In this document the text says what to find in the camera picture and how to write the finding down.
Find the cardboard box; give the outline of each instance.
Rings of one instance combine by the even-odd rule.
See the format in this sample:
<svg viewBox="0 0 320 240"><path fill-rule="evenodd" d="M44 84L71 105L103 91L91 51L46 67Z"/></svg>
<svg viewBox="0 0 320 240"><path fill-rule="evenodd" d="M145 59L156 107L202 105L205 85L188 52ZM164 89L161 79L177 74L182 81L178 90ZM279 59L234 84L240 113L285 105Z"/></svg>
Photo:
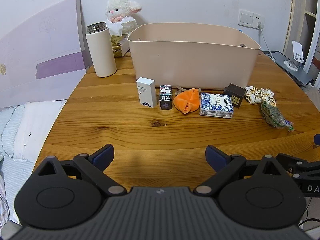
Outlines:
<svg viewBox="0 0 320 240"><path fill-rule="evenodd" d="M155 81L140 77L137 80L140 104L143 106L155 107L157 105Z"/></svg>
<svg viewBox="0 0 320 240"><path fill-rule="evenodd" d="M160 86L159 104L161 110L172 109L172 88L169 85Z"/></svg>
<svg viewBox="0 0 320 240"><path fill-rule="evenodd" d="M231 118L233 115L231 97L227 95L201 93L199 114Z"/></svg>
<svg viewBox="0 0 320 240"><path fill-rule="evenodd" d="M234 84L225 87L223 94L231 97L232 105L239 108L244 97L245 89Z"/></svg>

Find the power cord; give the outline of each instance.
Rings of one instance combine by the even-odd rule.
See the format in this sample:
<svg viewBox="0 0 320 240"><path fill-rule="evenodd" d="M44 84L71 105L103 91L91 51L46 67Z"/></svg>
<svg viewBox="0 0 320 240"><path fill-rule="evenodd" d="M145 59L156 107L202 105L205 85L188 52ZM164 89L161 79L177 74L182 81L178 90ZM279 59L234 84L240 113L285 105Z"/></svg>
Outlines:
<svg viewBox="0 0 320 240"><path fill-rule="evenodd" d="M305 210L305 212L307 212L307 216L306 216L306 219L305 219L305 220L308 219L308 215L309 215L309 213L308 213L308 207L309 207L309 205L310 205L310 203L311 203L311 200L312 200L312 197L310 198L309 204L308 204L308 206L307 206L307 208L306 208L306 210Z"/></svg>
<svg viewBox="0 0 320 240"><path fill-rule="evenodd" d="M272 55L272 53L271 53L271 50L270 50L269 47L268 47L268 44L267 44L267 42L266 42L266 39L264 38L263 31L262 31L262 26L261 26L261 22L258 22L258 28L259 28L259 30L261 31L261 34L262 34L264 43L266 44L266 46L267 46L267 48L268 48L268 50L269 50L269 52L270 52L270 55L271 55L271 57L272 57L273 62L276 63L275 58L273 57L273 55Z"/></svg>
<svg viewBox="0 0 320 240"><path fill-rule="evenodd" d="M300 227L302 224L304 224L305 222L309 222L309 221L316 221L316 222L319 222L320 223L320 219L318 218L309 218L309 219L306 219L304 220L303 222L301 222L298 227Z"/></svg>

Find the orange plush pouch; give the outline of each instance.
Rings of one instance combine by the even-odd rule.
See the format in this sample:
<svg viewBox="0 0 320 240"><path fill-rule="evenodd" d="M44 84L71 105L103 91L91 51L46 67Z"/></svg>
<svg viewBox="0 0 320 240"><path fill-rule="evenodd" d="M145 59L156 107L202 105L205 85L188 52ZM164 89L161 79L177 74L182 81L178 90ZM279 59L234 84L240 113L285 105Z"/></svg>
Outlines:
<svg viewBox="0 0 320 240"><path fill-rule="evenodd" d="M200 106L199 90L192 88L176 95L173 104L184 114L196 111Z"/></svg>

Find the tissue box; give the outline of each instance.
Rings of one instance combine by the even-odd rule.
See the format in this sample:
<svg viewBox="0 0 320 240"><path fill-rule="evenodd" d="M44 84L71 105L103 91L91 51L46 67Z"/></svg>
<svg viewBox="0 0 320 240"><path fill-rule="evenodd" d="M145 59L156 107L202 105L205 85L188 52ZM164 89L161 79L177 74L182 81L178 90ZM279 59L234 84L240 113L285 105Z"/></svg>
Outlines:
<svg viewBox="0 0 320 240"><path fill-rule="evenodd" d="M231 118L233 115L231 97L227 95L201 93L200 115Z"/></svg>
<svg viewBox="0 0 320 240"><path fill-rule="evenodd" d="M127 40L128 35L123 34L122 36L111 35L111 45L113 49L113 55L115 57L123 57L129 50L129 41Z"/></svg>

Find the bed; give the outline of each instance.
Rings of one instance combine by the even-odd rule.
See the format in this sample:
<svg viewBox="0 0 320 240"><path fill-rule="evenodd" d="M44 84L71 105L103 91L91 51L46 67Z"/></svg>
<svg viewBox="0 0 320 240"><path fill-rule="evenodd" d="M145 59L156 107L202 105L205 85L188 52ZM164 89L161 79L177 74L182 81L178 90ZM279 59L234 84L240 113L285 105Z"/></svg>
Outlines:
<svg viewBox="0 0 320 240"><path fill-rule="evenodd" d="M8 219L15 223L19 222L14 211L15 196L31 175L45 139L65 103L65 100L28 102L0 112L1 117L6 115L4 112L10 113L11 109L14 109L2 132L3 150L0 148L0 153L4 158L0 162L0 173L4 179L5 197L9 208Z"/></svg>
<svg viewBox="0 0 320 240"><path fill-rule="evenodd" d="M92 64L84 32L80 0L64 0L0 38L0 229L18 222L15 196Z"/></svg>

